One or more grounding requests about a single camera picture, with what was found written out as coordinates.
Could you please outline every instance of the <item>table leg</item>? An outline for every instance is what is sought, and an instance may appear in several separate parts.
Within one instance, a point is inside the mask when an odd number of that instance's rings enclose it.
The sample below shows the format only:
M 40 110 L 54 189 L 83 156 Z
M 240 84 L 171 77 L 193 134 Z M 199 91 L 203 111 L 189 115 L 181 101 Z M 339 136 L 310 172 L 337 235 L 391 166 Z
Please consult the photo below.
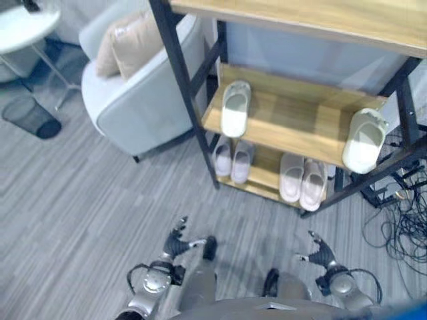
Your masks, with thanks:
M 56 66 L 52 63 L 52 61 L 49 59 L 49 57 L 46 55 L 46 53 L 44 53 L 42 50 L 37 48 L 36 45 L 32 45 L 31 48 L 51 68 L 51 70 L 56 74 L 56 76 L 58 76 L 58 78 L 60 78 L 60 80 L 62 80 L 62 82 L 64 82 L 64 84 L 66 86 L 64 94 L 62 94 L 62 97 L 59 99 L 57 105 L 55 106 L 55 110 L 59 110 L 59 108 L 62 107 L 62 104 L 64 103 L 65 99 L 67 98 L 68 92 L 70 90 L 80 91 L 81 87 L 79 85 L 74 85 L 74 84 L 68 82 L 68 80 L 61 74 L 61 72 L 58 70 L 58 68 L 56 68 Z

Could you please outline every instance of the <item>shoe rack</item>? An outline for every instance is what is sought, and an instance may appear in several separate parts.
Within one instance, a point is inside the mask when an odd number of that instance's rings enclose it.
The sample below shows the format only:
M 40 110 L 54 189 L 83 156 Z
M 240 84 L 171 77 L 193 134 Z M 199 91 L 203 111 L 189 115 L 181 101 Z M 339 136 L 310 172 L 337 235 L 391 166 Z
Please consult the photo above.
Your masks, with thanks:
M 272 0 L 149 0 L 175 78 L 193 123 L 193 129 L 211 175 L 213 184 L 238 189 L 282 201 L 279 195 L 280 157 L 290 152 L 335 165 L 342 179 L 342 151 L 348 137 L 352 115 L 363 108 L 381 108 L 394 91 L 405 148 L 387 158 L 377 168 L 350 185 L 336 181 L 335 192 L 316 211 L 321 211 L 375 181 L 395 172 L 406 163 L 427 153 L 425 138 L 419 136 L 408 81 L 409 74 L 427 57 L 427 9 L 417 1 L 342 0 L 302 1 Z M 176 35 L 176 13 L 216 18 L 218 40 L 207 53 L 199 70 L 190 77 Z M 360 91 L 296 81 L 245 67 L 227 64 L 226 24 L 221 21 L 249 23 L 265 28 L 305 33 L 334 41 L 361 43 L 410 56 L 378 96 Z M 204 115 L 194 110 L 194 97 L 208 71 L 221 56 L 220 86 Z M 256 145 L 254 163 L 247 183 L 236 185 L 215 176 L 205 132 L 221 133 L 222 97 L 231 82 L 242 79 L 252 88 L 248 125 L 241 139 Z M 313 213 L 305 212 L 302 217 Z

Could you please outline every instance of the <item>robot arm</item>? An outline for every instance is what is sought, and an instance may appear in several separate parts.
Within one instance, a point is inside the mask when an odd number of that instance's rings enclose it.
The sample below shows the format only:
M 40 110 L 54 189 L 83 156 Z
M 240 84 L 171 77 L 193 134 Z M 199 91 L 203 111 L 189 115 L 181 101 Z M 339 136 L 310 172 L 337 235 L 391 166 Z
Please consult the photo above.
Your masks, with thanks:
M 191 248 L 206 243 L 206 239 L 198 239 L 192 242 L 180 240 L 186 222 L 187 217 L 181 218 L 170 232 L 163 246 L 163 253 L 158 260 L 151 263 L 150 266 L 141 263 L 127 274 L 127 282 L 134 296 L 127 308 L 115 318 L 116 320 L 153 319 L 169 288 L 172 285 L 182 284 L 185 269 L 181 265 L 174 266 L 173 260 Z M 131 275 L 140 267 L 146 268 L 147 273 L 143 278 L 142 288 L 135 292 L 131 284 Z
M 375 305 L 375 302 L 359 290 L 350 271 L 336 260 L 329 245 L 315 232 L 308 231 L 319 250 L 308 256 L 300 255 L 302 261 L 321 265 L 326 274 L 316 279 L 316 284 L 323 295 L 333 295 L 342 306 L 349 310 L 359 310 Z

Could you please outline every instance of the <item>wooden shelf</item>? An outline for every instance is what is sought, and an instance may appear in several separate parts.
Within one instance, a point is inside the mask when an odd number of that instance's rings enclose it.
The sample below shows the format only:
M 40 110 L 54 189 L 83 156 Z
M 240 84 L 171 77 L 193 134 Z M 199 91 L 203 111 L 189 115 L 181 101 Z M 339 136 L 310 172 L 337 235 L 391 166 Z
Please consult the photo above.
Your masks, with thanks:
M 427 5 L 420 0 L 169 0 L 178 13 L 361 43 L 427 57 Z
M 232 81 L 250 83 L 252 100 L 242 139 L 280 152 L 344 167 L 342 151 L 354 112 L 379 108 L 383 98 L 314 85 L 241 67 L 221 66 L 221 85 L 202 119 L 207 130 L 221 133 L 222 97 Z
M 288 203 L 280 197 L 279 172 L 281 157 L 282 152 L 257 145 L 254 163 L 251 166 L 249 178 L 246 183 L 241 185 L 234 183 L 229 177 L 217 177 L 217 180 L 220 183 L 301 209 L 298 202 Z

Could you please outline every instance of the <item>shelf post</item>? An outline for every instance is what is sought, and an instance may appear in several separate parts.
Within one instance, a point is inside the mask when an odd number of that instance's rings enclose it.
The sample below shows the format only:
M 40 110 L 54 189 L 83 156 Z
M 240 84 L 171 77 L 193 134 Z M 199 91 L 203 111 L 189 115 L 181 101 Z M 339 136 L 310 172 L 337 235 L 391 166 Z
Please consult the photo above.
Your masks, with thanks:
M 195 93 L 191 90 L 191 80 L 188 73 L 187 65 L 183 56 L 182 48 L 176 33 L 176 14 L 172 12 L 169 1 L 166 0 L 149 0 L 151 10 L 153 11 L 155 22 L 159 28 L 163 44 L 169 57 L 172 66 L 173 74 L 175 75 L 181 96 L 187 109 L 189 118 L 193 125 L 193 130 L 200 149 L 203 153 L 203 158 L 206 162 L 207 169 L 211 176 L 213 185 L 216 189 L 220 187 L 211 162 L 209 145 L 206 141 L 205 130 L 201 126 L 200 115 L 197 112 L 198 108 L 195 103 Z

